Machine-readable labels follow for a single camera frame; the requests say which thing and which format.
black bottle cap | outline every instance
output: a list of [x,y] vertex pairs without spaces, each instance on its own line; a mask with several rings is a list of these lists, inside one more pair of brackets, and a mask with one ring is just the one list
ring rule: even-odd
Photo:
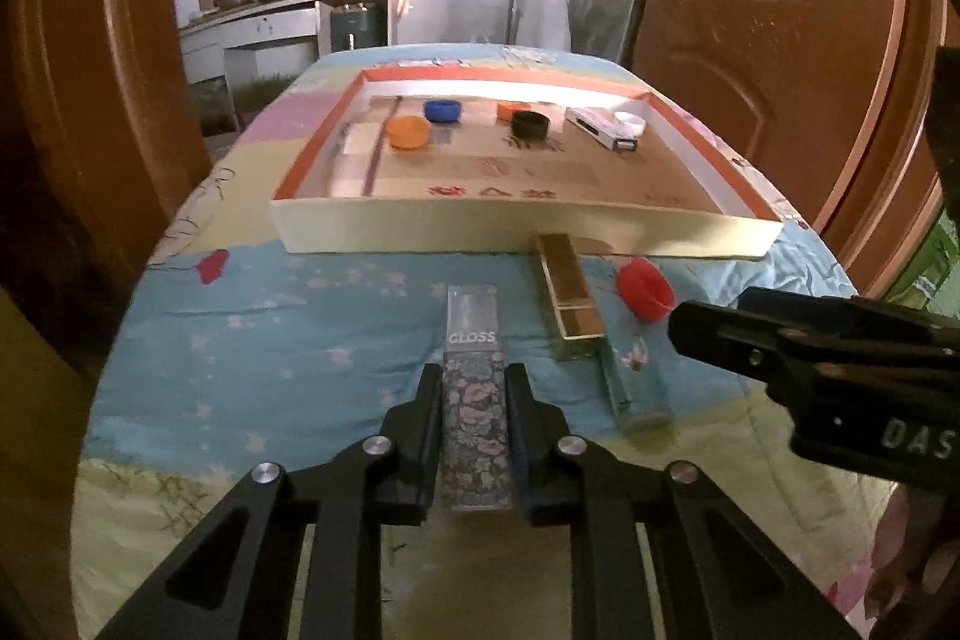
[[550,119],[540,112],[520,110],[510,121],[510,130],[515,137],[528,142],[542,142],[550,130]]

red cap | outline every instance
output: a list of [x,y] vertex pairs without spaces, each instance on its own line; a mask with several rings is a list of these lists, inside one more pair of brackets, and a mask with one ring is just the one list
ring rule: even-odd
[[647,323],[656,323],[677,306],[677,297],[666,277],[642,258],[634,258],[620,270],[616,292],[632,313]]

wooden door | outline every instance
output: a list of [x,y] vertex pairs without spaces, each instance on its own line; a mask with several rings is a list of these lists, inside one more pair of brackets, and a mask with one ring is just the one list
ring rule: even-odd
[[209,172],[173,0],[5,0],[0,17],[0,285],[87,363]]
[[877,128],[856,177],[821,232],[865,296],[885,294],[942,205],[923,124],[937,49],[940,44],[960,44],[960,18],[947,0],[908,1],[904,36]]
[[903,13],[904,0],[647,0],[634,71],[821,229],[870,140]]

bedsheet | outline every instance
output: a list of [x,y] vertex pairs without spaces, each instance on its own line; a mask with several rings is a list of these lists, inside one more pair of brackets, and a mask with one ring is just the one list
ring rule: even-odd
[[[184,205],[144,272],[117,336],[80,460],[72,539],[80,637],[93,637],[200,517],[259,461],[291,470],[376,432],[438,360],[451,284],[497,287],[508,360],[536,397],[619,458],[676,458],[710,477],[824,590],[862,560],[890,486],[789,453],[789,419],[760,384],[676,355],[642,327],[672,422],[622,434],[597,362],[557,362],[536,280],[509,254],[290,255],[267,202],[304,140],[359,68],[451,60],[556,68],[635,82],[569,53],[491,44],[389,47],[323,58],[267,108]],[[756,261],[656,259],[680,299],[723,305],[747,286],[852,295],[843,269],[792,207],[744,167],[785,218]],[[584,258],[601,311],[617,306],[617,258]],[[457,515],[384,536],[384,634],[395,638],[569,635],[563,530],[517,512]]]

brown door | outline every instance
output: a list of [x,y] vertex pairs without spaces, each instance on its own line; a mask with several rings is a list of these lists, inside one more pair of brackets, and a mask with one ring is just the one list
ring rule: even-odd
[[822,228],[867,145],[904,0],[647,0],[634,71]]
[[173,0],[0,4],[0,285],[71,360],[106,352],[208,174]]

